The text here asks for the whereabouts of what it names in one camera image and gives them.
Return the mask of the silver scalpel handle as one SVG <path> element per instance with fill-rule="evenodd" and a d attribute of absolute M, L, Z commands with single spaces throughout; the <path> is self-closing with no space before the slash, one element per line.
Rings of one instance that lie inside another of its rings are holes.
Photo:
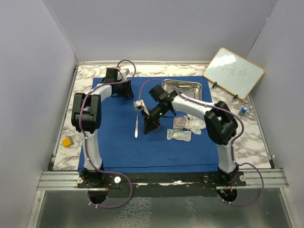
<path fill-rule="evenodd" d="M 134 136 L 135 136 L 135 138 L 138 137 L 138 114 L 136 115 Z"/>

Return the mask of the purple patterned packet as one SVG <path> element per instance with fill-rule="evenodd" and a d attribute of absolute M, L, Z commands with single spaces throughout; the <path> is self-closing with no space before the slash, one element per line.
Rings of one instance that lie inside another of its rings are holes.
<path fill-rule="evenodd" d="M 173 119 L 173 129 L 183 129 L 188 123 L 187 116 L 176 116 Z"/>

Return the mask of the blue surgical drape cloth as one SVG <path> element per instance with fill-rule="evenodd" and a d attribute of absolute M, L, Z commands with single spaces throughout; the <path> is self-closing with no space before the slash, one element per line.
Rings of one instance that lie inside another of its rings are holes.
<path fill-rule="evenodd" d="M 141 99 L 148 108 L 154 108 L 157 103 L 149 91 L 157 84 L 157 81 L 148 83 L 144 77 L 133 78 L 133 99 L 109 97 L 102 101 L 98 146 L 104 169 L 126 173 L 216 171 L 218 150 L 206 129 L 201 135 L 192 134 L 189 142 L 168 140 L 167 130 L 173 127 L 173 114 L 168 112 L 167 118 L 160 119 L 159 139 L 157 131 L 144 135 L 143 117 L 134 109 L 133 102 L 142 90 Z M 135 138 L 137 114 L 138 137 Z"/>

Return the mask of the clear green suture packet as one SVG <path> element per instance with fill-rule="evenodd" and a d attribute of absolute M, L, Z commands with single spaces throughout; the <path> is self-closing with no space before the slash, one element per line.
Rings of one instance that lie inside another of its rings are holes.
<path fill-rule="evenodd" d="M 180 131 L 180 130 L 174 130 L 174 129 L 168 129 L 167 130 L 167 139 L 168 140 L 180 140 L 180 141 L 186 141 L 189 142 L 191 140 L 191 131 Z"/>

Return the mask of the white gauze pieces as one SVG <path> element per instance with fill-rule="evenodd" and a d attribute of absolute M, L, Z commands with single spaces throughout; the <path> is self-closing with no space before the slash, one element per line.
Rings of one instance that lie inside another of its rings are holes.
<path fill-rule="evenodd" d="M 193 134 L 201 135 L 202 130 L 206 128 L 205 121 L 192 116 L 190 114 L 187 114 L 187 123 L 185 124 L 185 128 L 187 130 L 190 130 Z"/>

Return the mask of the stainless steel instrument tray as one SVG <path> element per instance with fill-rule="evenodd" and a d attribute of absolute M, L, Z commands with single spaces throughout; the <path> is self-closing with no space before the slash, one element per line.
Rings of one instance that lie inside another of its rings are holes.
<path fill-rule="evenodd" d="M 202 85 L 198 82 L 165 79 L 162 88 L 171 93 L 174 88 L 181 94 L 202 101 Z"/>

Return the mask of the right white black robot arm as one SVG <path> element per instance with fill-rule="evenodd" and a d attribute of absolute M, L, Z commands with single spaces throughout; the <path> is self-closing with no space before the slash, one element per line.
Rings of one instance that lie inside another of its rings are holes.
<path fill-rule="evenodd" d="M 183 112 L 204 120 L 209 138 L 217 145 L 218 180 L 224 186 L 233 183 L 238 172 L 233 146 L 238 124 L 226 103 L 199 101 L 176 89 L 168 93 L 160 85 L 154 86 L 149 94 L 158 103 L 153 109 L 148 109 L 141 99 L 142 90 L 139 92 L 139 99 L 134 102 L 134 107 L 141 110 L 144 119 L 144 134 L 158 129 L 160 119 L 168 111 Z"/>

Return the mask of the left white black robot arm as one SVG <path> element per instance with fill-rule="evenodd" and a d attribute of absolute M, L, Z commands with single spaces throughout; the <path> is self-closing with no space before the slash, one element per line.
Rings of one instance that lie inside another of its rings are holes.
<path fill-rule="evenodd" d="M 79 184 L 92 184 L 98 188 L 104 184 L 103 161 L 98 146 L 98 129 L 101 126 L 102 101 L 116 95 L 118 98 L 134 98 L 130 71 L 120 67 L 107 68 L 105 77 L 88 93 L 75 93 L 71 123 L 82 140 L 84 167 L 80 171 Z"/>

